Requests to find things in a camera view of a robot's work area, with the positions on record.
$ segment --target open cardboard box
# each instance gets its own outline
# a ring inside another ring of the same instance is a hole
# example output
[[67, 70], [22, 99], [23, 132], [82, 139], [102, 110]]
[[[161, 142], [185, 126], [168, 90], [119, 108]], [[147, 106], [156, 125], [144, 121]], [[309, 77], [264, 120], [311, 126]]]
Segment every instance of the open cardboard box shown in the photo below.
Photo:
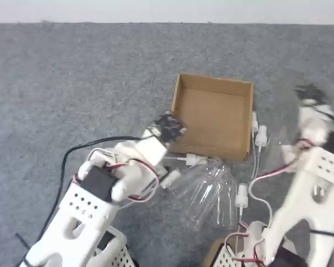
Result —
[[250, 82], [179, 74], [172, 113], [187, 131], [170, 151], [243, 160], [250, 150], [252, 103]]

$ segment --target clear plastic bottle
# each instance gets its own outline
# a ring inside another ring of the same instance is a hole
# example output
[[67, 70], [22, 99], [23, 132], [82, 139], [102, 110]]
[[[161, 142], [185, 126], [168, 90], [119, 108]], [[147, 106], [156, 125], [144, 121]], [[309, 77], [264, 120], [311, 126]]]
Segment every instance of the clear plastic bottle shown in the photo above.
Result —
[[264, 155], [262, 155], [259, 174], [272, 171], [284, 164], [282, 146], [291, 144], [287, 128], [282, 126], [275, 130], [274, 133], [269, 138]]
[[237, 194], [237, 182], [230, 173], [230, 168], [221, 167], [222, 176], [219, 178], [218, 194], [213, 209], [213, 225], [228, 230], [237, 228], [237, 209], [235, 198]]
[[169, 191], [178, 199], [191, 197], [199, 182], [199, 178], [205, 178], [222, 163], [221, 159], [212, 158], [208, 159], [206, 164], [195, 165], [182, 171], [181, 175], [169, 187]]
[[213, 209], [216, 213], [216, 225], [233, 227], [236, 224], [236, 182], [227, 166], [211, 168], [207, 175], [198, 178], [193, 190], [189, 192], [190, 195], [185, 195], [186, 209], [182, 219], [194, 230], [203, 226]]

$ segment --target white wall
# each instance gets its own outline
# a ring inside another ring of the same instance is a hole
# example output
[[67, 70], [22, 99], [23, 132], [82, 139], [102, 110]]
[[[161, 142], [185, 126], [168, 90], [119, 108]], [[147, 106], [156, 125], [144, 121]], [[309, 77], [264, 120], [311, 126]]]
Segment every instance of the white wall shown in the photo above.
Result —
[[0, 22], [334, 24], [334, 0], [0, 0]]

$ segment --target mounting hole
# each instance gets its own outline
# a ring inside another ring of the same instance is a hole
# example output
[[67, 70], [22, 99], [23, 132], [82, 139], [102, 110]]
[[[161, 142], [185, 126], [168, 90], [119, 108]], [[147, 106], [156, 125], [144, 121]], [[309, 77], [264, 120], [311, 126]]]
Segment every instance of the mounting hole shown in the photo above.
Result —
[[324, 188], [322, 188], [318, 185], [315, 185], [313, 187], [313, 190], [312, 190], [311, 194], [312, 194], [313, 200], [316, 203], [320, 204], [320, 203], [324, 202], [324, 200], [325, 200], [325, 189]]

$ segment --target robotic arm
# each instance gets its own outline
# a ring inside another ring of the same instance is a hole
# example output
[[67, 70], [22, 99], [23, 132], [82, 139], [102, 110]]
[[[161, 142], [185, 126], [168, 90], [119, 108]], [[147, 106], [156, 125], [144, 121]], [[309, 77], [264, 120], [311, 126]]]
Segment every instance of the robotic arm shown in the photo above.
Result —
[[111, 262], [126, 244], [125, 235], [111, 226], [122, 201], [145, 202], [153, 196], [167, 173], [160, 161], [185, 130], [167, 112], [145, 130], [141, 141], [92, 150], [20, 267], [103, 267]]
[[[295, 172], [292, 185], [269, 227], [261, 222], [250, 224], [243, 254], [254, 258], [256, 251], [266, 266], [326, 267], [334, 249], [334, 114], [323, 92], [314, 86], [302, 86], [297, 94], [302, 102], [298, 139], [312, 146], [301, 153], [297, 144], [282, 147], [285, 162], [294, 162], [287, 168]], [[303, 219], [312, 229], [307, 260], [278, 265], [281, 247], [288, 245], [295, 253], [293, 243], [284, 235]]]

